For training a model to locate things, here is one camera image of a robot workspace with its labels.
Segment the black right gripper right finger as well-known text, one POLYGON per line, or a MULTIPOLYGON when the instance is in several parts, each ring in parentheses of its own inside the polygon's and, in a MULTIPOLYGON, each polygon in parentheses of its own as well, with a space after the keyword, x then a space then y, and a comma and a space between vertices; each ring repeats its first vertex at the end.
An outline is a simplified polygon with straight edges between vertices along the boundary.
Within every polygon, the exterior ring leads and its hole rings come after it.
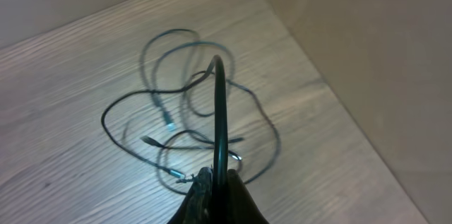
POLYGON ((227 222, 231 224, 269 224, 259 211, 236 170, 227 171, 227 222))

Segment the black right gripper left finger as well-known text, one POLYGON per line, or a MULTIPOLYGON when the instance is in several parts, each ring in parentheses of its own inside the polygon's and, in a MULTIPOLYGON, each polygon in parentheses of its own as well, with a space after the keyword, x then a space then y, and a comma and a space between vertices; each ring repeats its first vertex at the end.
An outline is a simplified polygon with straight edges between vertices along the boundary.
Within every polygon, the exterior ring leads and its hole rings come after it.
POLYGON ((210 222, 210 201, 213 185, 213 170, 202 167, 198 174, 177 183, 191 183, 182 204, 168 224, 208 224, 210 222))

